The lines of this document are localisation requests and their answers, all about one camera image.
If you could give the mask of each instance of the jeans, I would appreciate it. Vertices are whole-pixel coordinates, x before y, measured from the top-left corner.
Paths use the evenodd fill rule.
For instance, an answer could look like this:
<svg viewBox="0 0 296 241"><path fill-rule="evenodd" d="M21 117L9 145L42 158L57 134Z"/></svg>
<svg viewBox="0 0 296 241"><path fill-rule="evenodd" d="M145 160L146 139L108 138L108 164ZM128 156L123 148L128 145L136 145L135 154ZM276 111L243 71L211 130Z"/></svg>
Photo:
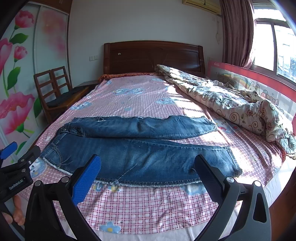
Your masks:
<svg viewBox="0 0 296 241"><path fill-rule="evenodd" d="M71 174L97 154L102 167L96 180L112 185L162 187L200 182L194 169L198 154L225 176L239 176L242 170L230 147L168 141L216 130L206 118L185 116L75 118L57 131L41 157Z"/></svg>

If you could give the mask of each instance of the green leaf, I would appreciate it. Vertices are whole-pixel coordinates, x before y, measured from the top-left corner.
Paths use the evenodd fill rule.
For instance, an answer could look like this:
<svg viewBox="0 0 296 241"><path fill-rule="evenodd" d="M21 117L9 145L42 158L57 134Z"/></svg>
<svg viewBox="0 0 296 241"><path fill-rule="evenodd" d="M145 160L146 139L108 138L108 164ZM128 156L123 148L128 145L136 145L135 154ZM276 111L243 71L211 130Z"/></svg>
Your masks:
<svg viewBox="0 0 296 241"><path fill-rule="evenodd" d="M10 71L7 77L7 90L14 87L14 85L17 83L17 77L19 73L20 73L20 67L15 67L12 71Z"/></svg>
<svg viewBox="0 0 296 241"><path fill-rule="evenodd" d="M26 141L24 141L24 142L22 142L21 144L20 144L20 146L18 147L18 149L17 149L17 151L16 151L16 155L20 152L20 150L23 148L23 146L26 144Z"/></svg>
<svg viewBox="0 0 296 241"><path fill-rule="evenodd" d="M33 109L34 109L35 118L37 118L37 116L42 111L42 106L41 106L41 102L40 102L39 97L35 100Z"/></svg>
<svg viewBox="0 0 296 241"><path fill-rule="evenodd" d="M24 131L24 123L21 123L15 130L22 133Z"/></svg>
<svg viewBox="0 0 296 241"><path fill-rule="evenodd" d="M28 38L28 35L19 33L13 36L13 38L10 40L12 44L22 44L26 39Z"/></svg>

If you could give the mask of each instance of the wooden headboard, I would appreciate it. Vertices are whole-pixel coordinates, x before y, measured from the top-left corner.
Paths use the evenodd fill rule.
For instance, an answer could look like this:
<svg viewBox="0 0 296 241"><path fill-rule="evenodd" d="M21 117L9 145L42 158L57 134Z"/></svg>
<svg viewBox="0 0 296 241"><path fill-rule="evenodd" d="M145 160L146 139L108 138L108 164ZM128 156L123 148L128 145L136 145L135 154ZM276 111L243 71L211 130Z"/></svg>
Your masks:
<svg viewBox="0 0 296 241"><path fill-rule="evenodd" d="M149 73L157 64L205 74L202 46L165 41L104 44L104 74Z"/></svg>

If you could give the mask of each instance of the floral wardrobe door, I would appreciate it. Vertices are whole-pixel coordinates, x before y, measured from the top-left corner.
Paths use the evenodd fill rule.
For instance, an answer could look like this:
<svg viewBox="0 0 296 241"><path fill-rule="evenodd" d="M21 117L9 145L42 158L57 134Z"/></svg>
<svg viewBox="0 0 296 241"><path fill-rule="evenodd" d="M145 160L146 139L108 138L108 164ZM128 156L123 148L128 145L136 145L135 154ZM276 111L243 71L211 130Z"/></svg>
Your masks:
<svg viewBox="0 0 296 241"><path fill-rule="evenodd" d="M60 26L50 16L58 19ZM53 36L50 31L59 27L63 30ZM0 139L4 146L13 141L18 145L11 163L47 126L33 75L60 66L67 68L66 32L67 15L27 4L0 40Z"/></svg>

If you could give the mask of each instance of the air conditioner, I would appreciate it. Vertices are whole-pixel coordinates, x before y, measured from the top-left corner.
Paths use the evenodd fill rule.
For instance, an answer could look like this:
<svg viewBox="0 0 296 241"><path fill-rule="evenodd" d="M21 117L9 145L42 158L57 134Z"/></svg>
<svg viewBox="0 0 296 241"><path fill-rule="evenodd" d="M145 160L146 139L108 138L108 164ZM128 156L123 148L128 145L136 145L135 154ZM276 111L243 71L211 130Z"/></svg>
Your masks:
<svg viewBox="0 0 296 241"><path fill-rule="evenodd" d="M221 15L219 1L213 0L182 0L183 4L200 8L213 14Z"/></svg>

